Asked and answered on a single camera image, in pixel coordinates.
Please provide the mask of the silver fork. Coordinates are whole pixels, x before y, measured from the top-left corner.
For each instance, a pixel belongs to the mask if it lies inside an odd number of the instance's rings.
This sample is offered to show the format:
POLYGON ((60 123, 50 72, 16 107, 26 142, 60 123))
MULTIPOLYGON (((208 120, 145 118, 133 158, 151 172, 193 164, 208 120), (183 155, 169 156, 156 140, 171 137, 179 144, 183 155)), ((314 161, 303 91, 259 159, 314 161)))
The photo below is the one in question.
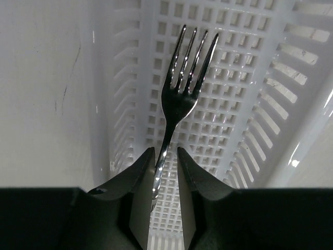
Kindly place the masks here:
POLYGON ((162 182, 162 174, 163 169, 165 165, 165 161, 167 158, 167 153, 169 150, 169 146, 171 143, 171 139, 173 136, 173 133, 175 131, 175 128, 177 125, 186 118, 191 111, 195 108, 198 98, 201 92, 201 88, 203 86, 206 73, 208 72, 210 63, 212 61, 213 54, 215 52, 217 42, 219 39, 219 34, 217 33, 208 49, 208 52, 204 58, 202 67, 200 69, 199 75, 196 79, 196 84, 193 88, 190 87, 190 85, 193 82, 195 69, 198 65, 201 51, 203 49, 205 40, 208 36, 208 31, 206 30, 203 34, 203 37, 201 39, 201 42, 198 46, 198 49, 195 53, 195 57, 193 60, 193 63, 190 67, 190 71, 188 73, 186 84, 183 90, 181 90, 181 84, 184 80, 184 73, 186 70, 186 67, 188 65, 189 56, 192 50, 192 46, 194 44, 194 40, 196 38, 197 34, 197 28, 193 30, 192 36, 189 41, 189 45, 187 48, 187 51, 185 53, 185 57, 183 62, 181 63, 180 72, 177 77, 176 85, 172 85, 173 77, 176 72, 176 67, 179 61, 179 56, 181 52, 181 45, 183 43, 185 33, 186 33, 187 26, 183 25, 181 32, 178 36, 175 49, 173 52, 173 55, 170 60, 170 64, 166 73, 164 85, 161 92, 161 107, 162 111, 165 117, 166 125, 165 125, 165 133, 161 145, 161 150, 155 165, 155 176, 154 176, 154 182, 152 186, 152 201, 151 201, 151 211, 154 210, 156 207, 159 191, 161 188, 161 182, 162 182))

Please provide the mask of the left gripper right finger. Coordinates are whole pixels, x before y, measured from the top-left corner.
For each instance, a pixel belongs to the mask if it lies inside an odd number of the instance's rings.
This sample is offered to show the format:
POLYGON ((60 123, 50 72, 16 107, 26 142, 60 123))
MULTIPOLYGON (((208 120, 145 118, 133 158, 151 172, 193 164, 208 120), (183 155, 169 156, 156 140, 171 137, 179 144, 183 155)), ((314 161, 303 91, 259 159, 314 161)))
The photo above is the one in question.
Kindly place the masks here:
POLYGON ((200 167, 177 148, 177 174, 185 249, 232 249, 224 229, 222 200, 232 188, 200 167))

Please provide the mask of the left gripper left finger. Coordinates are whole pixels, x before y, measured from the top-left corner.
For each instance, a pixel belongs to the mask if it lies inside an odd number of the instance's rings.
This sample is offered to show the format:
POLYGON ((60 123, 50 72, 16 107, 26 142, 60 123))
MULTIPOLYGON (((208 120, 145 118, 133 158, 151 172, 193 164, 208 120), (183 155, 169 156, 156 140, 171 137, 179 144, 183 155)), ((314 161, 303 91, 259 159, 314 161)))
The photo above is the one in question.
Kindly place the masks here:
POLYGON ((94 198, 88 249, 147 249, 155 174, 155 149, 89 191, 94 198))

